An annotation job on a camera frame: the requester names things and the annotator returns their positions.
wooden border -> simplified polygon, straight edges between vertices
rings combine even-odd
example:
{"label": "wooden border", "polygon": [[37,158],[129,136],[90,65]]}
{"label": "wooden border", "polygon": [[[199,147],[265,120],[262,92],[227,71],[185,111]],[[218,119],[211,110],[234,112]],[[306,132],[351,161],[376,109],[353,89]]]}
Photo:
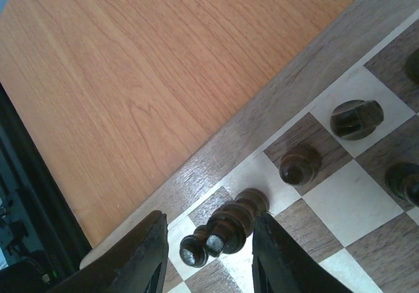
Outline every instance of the wooden border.
{"label": "wooden border", "polygon": [[356,0],[82,261],[87,266],[151,211],[177,218],[419,9],[419,0]]}

chessboard square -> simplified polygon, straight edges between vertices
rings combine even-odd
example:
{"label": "chessboard square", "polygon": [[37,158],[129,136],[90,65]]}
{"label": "chessboard square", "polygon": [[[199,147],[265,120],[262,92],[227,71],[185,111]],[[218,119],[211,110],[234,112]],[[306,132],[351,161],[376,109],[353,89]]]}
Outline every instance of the chessboard square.
{"label": "chessboard square", "polygon": [[347,250],[389,293],[419,292],[419,226],[403,213]]}
{"label": "chessboard square", "polygon": [[278,169],[263,152],[247,165],[231,171],[220,184],[233,198],[246,188],[257,188],[267,196],[273,216],[300,199],[300,194],[282,181]]}
{"label": "chessboard square", "polygon": [[182,283],[181,276],[177,273],[170,259],[166,268],[166,276],[164,278],[163,293],[169,292],[171,289],[177,287]]}
{"label": "chessboard square", "polygon": [[207,264],[185,282],[191,293],[242,293],[218,259]]}
{"label": "chessboard square", "polygon": [[168,231],[169,259],[183,280],[194,275],[199,269],[185,265],[179,255],[179,247],[182,239],[194,232],[196,226],[186,216]]}
{"label": "chessboard square", "polygon": [[355,160],[304,200],[345,247],[403,212]]}
{"label": "chessboard square", "polygon": [[356,158],[356,161],[361,167],[405,211],[412,209],[413,206],[395,196],[386,186],[384,178],[387,169],[394,164],[399,162],[419,164],[418,131],[419,117],[413,116],[410,120]]}
{"label": "chessboard square", "polygon": [[377,284],[346,249],[325,259],[320,263],[320,266],[353,293],[382,293]]}
{"label": "chessboard square", "polygon": [[195,226],[206,224],[212,213],[229,201],[232,201],[231,196],[224,187],[220,187],[206,201],[191,212],[189,218],[191,218]]}
{"label": "chessboard square", "polygon": [[406,75],[404,67],[407,58],[419,48],[418,30],[419,20],[365,64],[375,77],[415,112],[419,111],[419,87]]}
{"label": "chessboard square", "polygon": [[282,156],[298,145],[309,145],[321,156],[321,167],[317,177],[308,184],[295,188],[302,196],[352,159],[339,142],[310,113],[301,118],[264,152],[279,169]]}
{"label": "chessboard square", "polygon": [[253,289],[253,234],[246,239],[243,248],[236,254],[220,255],[220,261],[230,273],[242,292],[254,292]]}
{"label": "chessboard square", "polygon": [[419,208],[415,207],[408,211],[407,214],[413,219],[413,221],[416,222],[417,225],[419,225]]}
{"label": "chessboard square", "polygon": [[[411,108],[364,67],[340,77],[331,87],[311,113],[354,158],[414,116]],[[377,101],[384,111],[384,121],[366,138],[347,141],[331,131],[330,118],[337,106],[356,99]]]}
{"label": "chessboard square", "polygon": [[316,262],[343,248],[307,203],[300,199],[275,219]]}
{"label": "chessboard square", "polygon": [[182,282],[181,284],[177,285],[175,288],[171,289],[169,293],[191,293],[186,283]]}

chess piece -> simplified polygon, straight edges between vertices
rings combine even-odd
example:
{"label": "chess piece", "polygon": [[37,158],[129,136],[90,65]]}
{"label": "chess piece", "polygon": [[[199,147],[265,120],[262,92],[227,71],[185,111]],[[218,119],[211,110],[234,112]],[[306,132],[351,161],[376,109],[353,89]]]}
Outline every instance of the chess piece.
{"label": "chess piece", "polygon": [[320,154],[310,146],[300,145],[283,155],[280,176],[288,185],[298,187],[311,182],[320,167]]}
{"label": "chess piece", "polygon": [[419,165],[393,165],[386,172],[386,185],[398,198],[419,207]]}
{"label": "chess piece", "polygon": [[419,84],[419,48],[407,58],[405,72],[413,82]]}
{"label": "chess piece", "polygon": [[179,255],[182,261],[190,267],[203,267],[208,261],[205,248],[208,235],[206,226],[199,226],[192,235],[184,237],[181,241]]}
{"label": "chess piece", "polygon": [[255,188],[247,188],[233,202],[218,208],[207,222],[208,254],[234,254],[243,248],[253,232],[255,217],[269,210],[266,196]]}
{"label": "chess piece", "polygon": [[375,100],[351,100],[332,113],[332,132],[345,140],[357,141],[370,135],[384,120],[382,107]]}

knight chess piece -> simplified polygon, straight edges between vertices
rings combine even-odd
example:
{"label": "knight chess piece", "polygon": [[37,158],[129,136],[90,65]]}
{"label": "knight chess piece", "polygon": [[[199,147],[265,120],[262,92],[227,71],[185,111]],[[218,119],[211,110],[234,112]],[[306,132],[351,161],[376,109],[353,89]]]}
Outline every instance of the knight chess piece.
{"label": "knight chess piece", "polygon": [[419,84],[419,48],[407,58],[405,72],[413,82]]}
{"label": "knight chess piece", "polygon": [[351,100],[332,113],[332,132],[345,140],[357,141],[370,135],[384,121],[384,112],[375,100]]}
{"label": "knight chess piece", "polygon": [[386,185],[398,197],[419,207],[419,165],[400,163],[386,171]]}
{"label": "knight chess piece", "polygon": [[320,167],[321,156],[317,150],[307,145],[300,145],[283,155],[280,176],[288,185],[303,186],[317,176]]}
{"label": "knight chess piece", "polygon": [[199,226],[192,235],[181,241],[179,255],[182,261],[190,267],[203,267],[208,261],[205,243],[208,238],[206,226]]}
{"label": "knight chess piece", "polygon": [[221,206],[198,227],[193,235],[183,238],[179,254],[188,266],[202,267],[208,255],[234,254],[253,232],[256,216],[269,210],[268,198],[255,188],[239,193],[233,202]]}

wooden table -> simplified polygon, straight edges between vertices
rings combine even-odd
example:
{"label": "wooden table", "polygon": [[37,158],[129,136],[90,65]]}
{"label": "wooden table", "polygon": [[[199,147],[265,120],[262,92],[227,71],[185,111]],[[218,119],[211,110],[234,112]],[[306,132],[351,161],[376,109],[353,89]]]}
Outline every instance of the wooden table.
{"label": "wooden table", "polygon": [[352,1],[10,0],[0,81],[95,246]]}

